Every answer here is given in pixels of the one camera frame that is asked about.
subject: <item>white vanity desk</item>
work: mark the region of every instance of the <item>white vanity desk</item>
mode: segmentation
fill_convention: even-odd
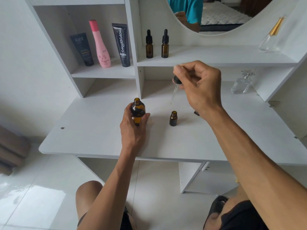
[[[166,0],[27,0],[37,23],[63,65],[77,97],[57,122],[40,151],[80,157],[118,158],[124,108],[140,97],[151,113],[146,147],[140,160],[179,162],[181,192],[223,194],[236,187],[235,175],[209,125],[196,116],[184,91],[170,105],[172,66],[199,59],[222,70],[222,103],[234,121],[280,165],[307,165],[307,149],[267,103],[307,53],[304,27],[307,0],[273,0],[259,15],[231,32],[205,36],[185,29]],[[288,14],[278,52],[262,54],[257,45]],[[88,20],[97,19],[113,66],[85,67],[69,35],[86,32],[95,44]],[[121,67],[111,23],[127,23],[131,66]],[[169,58],[160,56],[164,29]],[[145,36],[153,36],[154,58],[145,57]],[[247,94],[230,92],[243,69],[256,69]],[[178,124],[169,125],[171,111]]]

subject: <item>reflected teal shirt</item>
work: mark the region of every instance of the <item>reflected teal shirt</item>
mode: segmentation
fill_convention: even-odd
[[[199,23],[203,14],[203,0],[167,0],[174,13],[184,11],[188,23]]]

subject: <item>black dropper cap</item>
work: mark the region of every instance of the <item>black dropper cap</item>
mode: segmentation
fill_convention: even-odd
[[[169,43],[169,36],[167,35],[167,29],[164,30],[164,35],[162,37],[162,43]]]
[[[147,30],[146,44],[153,43],[153,37],[150,35],[150,30]]]
[[[174,77],[174,82],[178,85],[181,85],[182,82],[179,80],[179,78],[177,76]]]

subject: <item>gold cap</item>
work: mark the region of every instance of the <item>gold cap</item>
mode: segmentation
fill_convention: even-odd
[[[275,26],[273,27],[273,29],[270,31],[269,35],[277,35],[279,30],[280,30],[280,27],[282,25],[282,22],[284,21],[285,17],[280,17],[278,19],[278,22],[275,24]]]

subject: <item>black tube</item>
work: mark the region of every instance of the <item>black tube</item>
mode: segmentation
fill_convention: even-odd
[[[123,67],[130,66],[127,24],[112,23],[117,49]]]
[[[82,57],[86,66],[94,65],[90,45],[88,44],[86,33],[74,34],[69,36],[78,53]]]

